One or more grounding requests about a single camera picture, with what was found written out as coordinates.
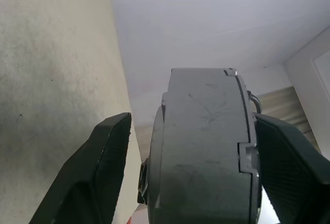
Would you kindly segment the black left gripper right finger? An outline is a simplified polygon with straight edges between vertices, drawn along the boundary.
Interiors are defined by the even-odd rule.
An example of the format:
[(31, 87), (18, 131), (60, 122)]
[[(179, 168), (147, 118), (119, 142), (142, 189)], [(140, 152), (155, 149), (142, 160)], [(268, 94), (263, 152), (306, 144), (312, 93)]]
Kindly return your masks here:
[(280, 224), (330, 224), (330, 161), (293, 124), (255, 117), (261, 183)]

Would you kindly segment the grey motor housing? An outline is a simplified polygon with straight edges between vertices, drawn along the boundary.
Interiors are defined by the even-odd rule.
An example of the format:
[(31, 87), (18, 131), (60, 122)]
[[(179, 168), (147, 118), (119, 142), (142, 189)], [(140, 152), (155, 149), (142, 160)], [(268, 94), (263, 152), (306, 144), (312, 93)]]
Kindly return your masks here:
[(235, 69), (173, 69), (138, 202), (149, 224), (257, 224), (261, 182), (254, 118)]

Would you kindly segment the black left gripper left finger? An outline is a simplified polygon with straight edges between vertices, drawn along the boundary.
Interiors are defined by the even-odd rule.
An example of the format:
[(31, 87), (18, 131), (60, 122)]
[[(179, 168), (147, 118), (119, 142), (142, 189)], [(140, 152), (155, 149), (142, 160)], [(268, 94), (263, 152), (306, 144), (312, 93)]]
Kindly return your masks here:
[(109, 117), (64, 163), (29, 224), (111, 224), (121, 190), (131, 114)]

